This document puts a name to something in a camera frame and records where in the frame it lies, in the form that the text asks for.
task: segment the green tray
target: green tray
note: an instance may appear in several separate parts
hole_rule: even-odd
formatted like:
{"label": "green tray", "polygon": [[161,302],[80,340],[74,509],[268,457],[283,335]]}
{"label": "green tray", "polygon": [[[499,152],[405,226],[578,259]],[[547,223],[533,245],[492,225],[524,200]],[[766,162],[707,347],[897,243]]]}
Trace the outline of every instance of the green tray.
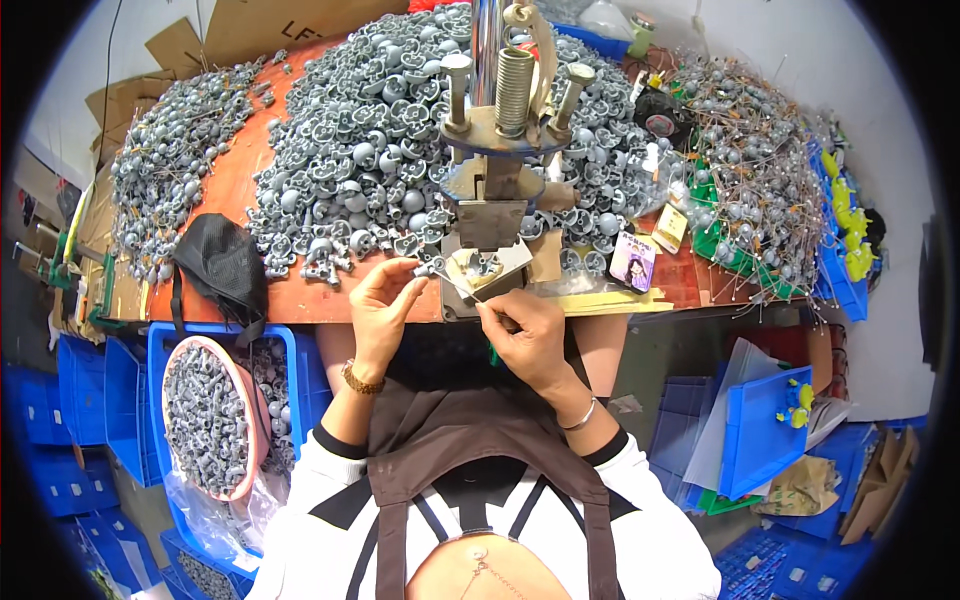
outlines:
{"label": "green tray", "polygon": [[730,500],[726,496],[718,496],[717,492],[713,490],[704,490],[700,494],[700,500],[697,501],[697,508],[707,511],[708,515],[720,515],[721,513],[742,509],[751,504],[757,504],[762,499],[763,496],[761,495],[748,495],[739,500]]}

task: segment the necklace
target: necklace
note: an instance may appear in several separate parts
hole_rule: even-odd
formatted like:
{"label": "necklace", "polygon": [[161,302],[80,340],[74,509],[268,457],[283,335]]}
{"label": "necklace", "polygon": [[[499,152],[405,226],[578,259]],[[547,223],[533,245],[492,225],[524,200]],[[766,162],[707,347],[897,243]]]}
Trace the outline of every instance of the necklace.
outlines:
{"label": "necklace", "polygon": [[468,553],[477,562],[477,566],[473,569],[473,576],[470,577],[470,581],[467,583],[467,587],[464,589],[464,593],[460,594],[460,600],[464,600],[464,598],[467,596],[467,592],[469,591],[470,586],[472,586],[473,582],[476,581],[476,578],[480,576],[480,573],[484,571],[487,571],[488,573],[490,573],[493,577],[497,579],[497,581],[499,581],[501,584],[506,586],[507,589],[509,589],[511,592],[514,593],[514,596],[516,596],[520,600],[527,600],[526,596],[524,596],[519,591],[517,591],[516,588],[514,588],[513,584],[511,584],[509,581],[504,579],[502,575],[494,571],[489,564],[484,562],[483,559],[487,556],[487,550],[485,548],[481,546],[473,546],[472,548],[470,548]]}

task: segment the apron strap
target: apron strap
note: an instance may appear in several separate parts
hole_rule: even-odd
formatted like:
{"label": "apron strap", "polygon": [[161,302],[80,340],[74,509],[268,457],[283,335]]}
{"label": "apron strap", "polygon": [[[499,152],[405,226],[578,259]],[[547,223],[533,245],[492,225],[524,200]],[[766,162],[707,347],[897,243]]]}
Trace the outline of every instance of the apron strap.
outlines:
{"label": "apron strap", "polygon": [[403,600],[407,585],[406,539],[407,503],[381,506],[376,543],[376,600]]}
{"label": "apron strap", "polygon": [[590,600],[616,600],[619,584],[609,506],[584,503],[584,534],[587,536]]}

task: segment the cartoon girl picture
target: cartoon girl picture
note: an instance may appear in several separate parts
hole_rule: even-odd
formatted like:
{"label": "cartoon girl picture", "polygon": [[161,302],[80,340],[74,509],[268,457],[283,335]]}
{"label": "cartoon girl picture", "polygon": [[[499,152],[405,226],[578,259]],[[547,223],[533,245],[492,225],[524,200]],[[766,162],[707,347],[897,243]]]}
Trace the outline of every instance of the cartoon girl picture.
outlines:
{"label": "cartoon girl picture", "polygon": [[646,265],[643,264],[643,258],[641,258],[639,254],[634,254],[630,257],[630,261],[627,263],[627,273],[630,274],[631,286],[638,290],[647,288],[650,277],[648,276]]}

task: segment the bracelet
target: bracelet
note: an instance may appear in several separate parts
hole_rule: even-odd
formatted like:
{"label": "bracelet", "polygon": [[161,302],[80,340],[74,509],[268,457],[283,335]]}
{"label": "bracelet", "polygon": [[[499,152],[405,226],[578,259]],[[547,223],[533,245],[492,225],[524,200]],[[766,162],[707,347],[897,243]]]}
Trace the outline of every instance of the bracelet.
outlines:
{"label": "bracelet", "polygon": [[587,411],[587,413],[584,415],[584,417],[583,417],[582,419],[580,419],[576,424],[574,424],[574,425],[572,425],[572,426],[570,426],[570,427],[564,427],[563,425],[560,425],[559,423],[557,423],[557,424],[560,425],[560,428],[561,428],[563,431],[577,431],[577,430],[579,430],[579,429],[583,429],[585,426],[587,426],[587,421],[590,420],[590,416],[593,415],[593,409],[596,408],[596,405],[597,405],[597,398],[596,398],[596,396],[591,396],[591,397],[590,397],[590,409]]}

